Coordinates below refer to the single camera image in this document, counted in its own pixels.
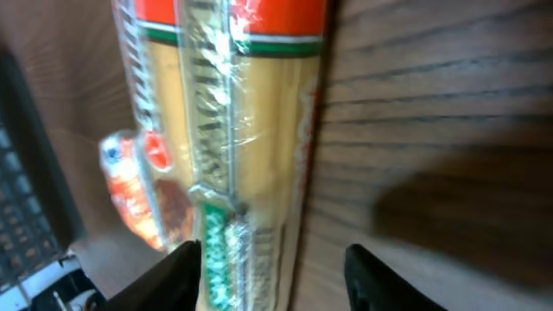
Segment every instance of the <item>wooden table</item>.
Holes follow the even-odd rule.
[[[342,0],[320,108],[293,309],[347,309],[361,243],[451,310],[551,309],[553,3]],[[133,121],[111,6],[4,0],[109,297],[161,255],[124,228],[98,140]]]

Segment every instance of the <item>transparent plastic film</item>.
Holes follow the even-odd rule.
[[[200,310],[288,307],[326,1],[177,2]]]
[[[165,10],[163,17],[172,16],[172,23],[159,22],[158,15],[151,18],[148,12],[160,9]],[[117,194],[110,188],[111,197],[135,234],[151,247],[169,252],[194,239],[196,230],[196,211],[188,198],[193,169],[174,5],[172,1],[114,0],[113,13],[137,121],[137,131],[129,138],[134,143],[134,156],[126,161],[133,162],[141,172],[136,180],[147,190],[148,217],[154,218],[150,223],[155,228],[136,230],[134,220],[125,219],[125,211],[137,200],[132,192],[127,193],[123,206],[118,205]],[[120,135],[108,136],[100,144],[100,161],[108,184],[127,174],[106,153],[108,145],[112,154],[123,148]]]

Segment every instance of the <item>wood grain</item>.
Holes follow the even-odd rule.
[[[553,284],[553,3],[341,0],[292,308],[348,309],[361,243],[451,310],[548,310]],[[86,220],[109,297],[161,255],[118,219],[96,143],[132,128],[110,4],[0,3]]]

